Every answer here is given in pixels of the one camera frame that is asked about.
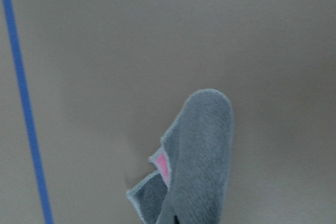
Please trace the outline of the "grey wiping cloth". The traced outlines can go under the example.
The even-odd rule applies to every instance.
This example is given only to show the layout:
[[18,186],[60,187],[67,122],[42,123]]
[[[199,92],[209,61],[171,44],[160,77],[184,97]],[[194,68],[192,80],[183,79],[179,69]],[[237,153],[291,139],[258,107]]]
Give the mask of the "grey wiping cloth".
[[127,192],[143,223],[219,223],[234,113],[218,90],[193,93],[149,157],[155,170]]

